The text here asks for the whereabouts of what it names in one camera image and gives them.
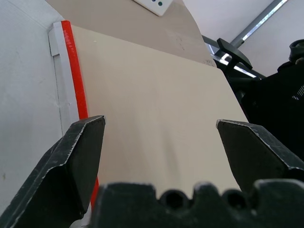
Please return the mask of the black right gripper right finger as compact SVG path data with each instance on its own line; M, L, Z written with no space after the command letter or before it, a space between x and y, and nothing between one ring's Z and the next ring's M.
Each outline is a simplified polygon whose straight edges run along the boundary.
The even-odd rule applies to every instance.
M266 128L225 119L217 120L216 128L242 191L250 191L257 180L304 180L304 162Z

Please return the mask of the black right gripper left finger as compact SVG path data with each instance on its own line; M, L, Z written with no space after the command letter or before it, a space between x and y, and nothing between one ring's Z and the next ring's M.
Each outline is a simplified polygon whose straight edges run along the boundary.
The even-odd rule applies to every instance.
M105 118L77 121L40 159L0 217L2 228L68 228L88 210Z

